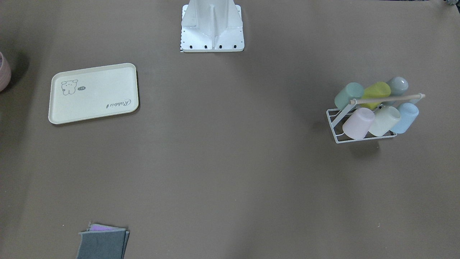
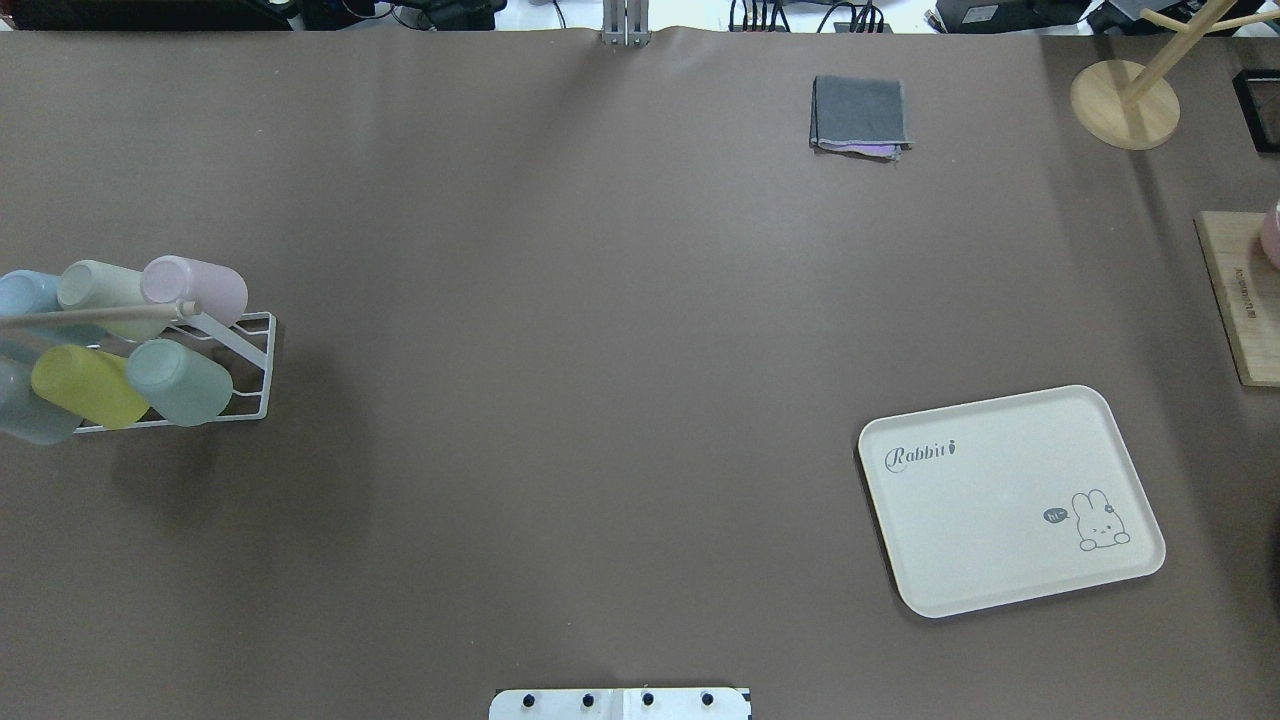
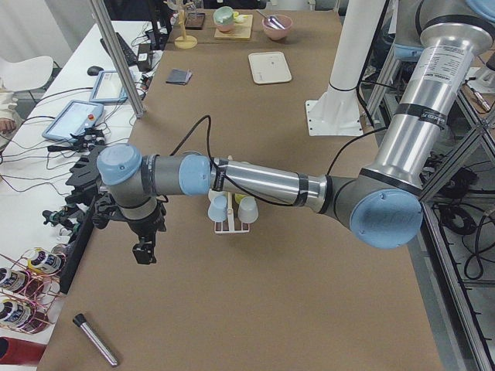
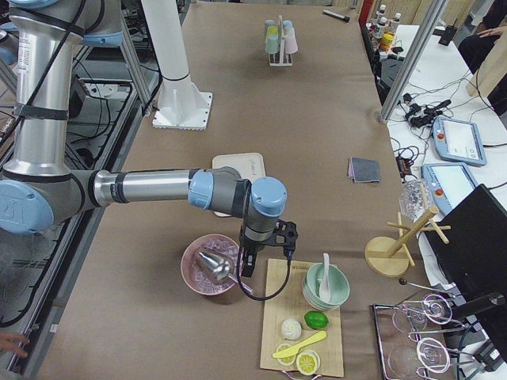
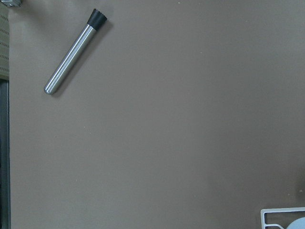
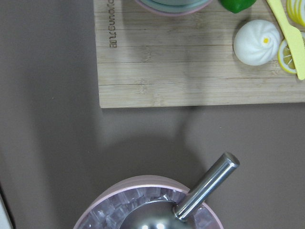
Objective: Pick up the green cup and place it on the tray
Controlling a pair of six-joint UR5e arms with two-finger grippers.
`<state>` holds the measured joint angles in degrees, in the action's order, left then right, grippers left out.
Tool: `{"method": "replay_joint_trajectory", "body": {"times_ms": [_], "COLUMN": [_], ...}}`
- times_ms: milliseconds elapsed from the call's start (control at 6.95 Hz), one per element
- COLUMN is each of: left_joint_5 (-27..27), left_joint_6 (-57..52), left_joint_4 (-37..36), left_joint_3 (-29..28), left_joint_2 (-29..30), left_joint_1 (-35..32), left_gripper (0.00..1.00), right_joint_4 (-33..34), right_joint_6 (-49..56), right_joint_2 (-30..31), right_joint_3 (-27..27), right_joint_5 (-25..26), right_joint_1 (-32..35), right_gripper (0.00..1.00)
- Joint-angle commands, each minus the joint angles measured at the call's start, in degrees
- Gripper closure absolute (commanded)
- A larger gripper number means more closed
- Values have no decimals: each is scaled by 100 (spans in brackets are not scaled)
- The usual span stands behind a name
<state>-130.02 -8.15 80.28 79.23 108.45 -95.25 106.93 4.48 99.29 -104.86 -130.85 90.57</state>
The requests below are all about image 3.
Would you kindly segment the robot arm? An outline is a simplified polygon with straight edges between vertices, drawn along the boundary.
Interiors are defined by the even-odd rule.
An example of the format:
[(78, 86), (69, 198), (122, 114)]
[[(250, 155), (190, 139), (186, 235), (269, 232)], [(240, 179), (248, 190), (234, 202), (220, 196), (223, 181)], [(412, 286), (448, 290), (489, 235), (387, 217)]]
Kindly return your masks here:
[(138, 236), (136, 261), (156, 261), (155, 235), (164, 230), (166, 214), (160, 196), (211, 190), (307, 206), (372, 247), (408, 243), (422, 224), (422, 168), (474, 57), (493, 45), (494, 3), (407, 1), (405, 6), (410, 9), (405, 31), (422, 52), (375, 159), (356, 178), (314, 177), (195, 153), (144, 156), (130, 144), (104, 149), (97, 170), (116, 205), (114, 219)]

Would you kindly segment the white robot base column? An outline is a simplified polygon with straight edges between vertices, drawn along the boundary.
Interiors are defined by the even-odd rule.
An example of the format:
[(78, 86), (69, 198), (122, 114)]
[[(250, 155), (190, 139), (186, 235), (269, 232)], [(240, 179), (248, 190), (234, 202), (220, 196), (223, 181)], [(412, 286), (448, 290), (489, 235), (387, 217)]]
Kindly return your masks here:
[(306, 101), (309, 135), (362, 134), (357, 88), (374, 34), (387, 8), (386, 0), (348, 2), (327, 90), (318, 100)]

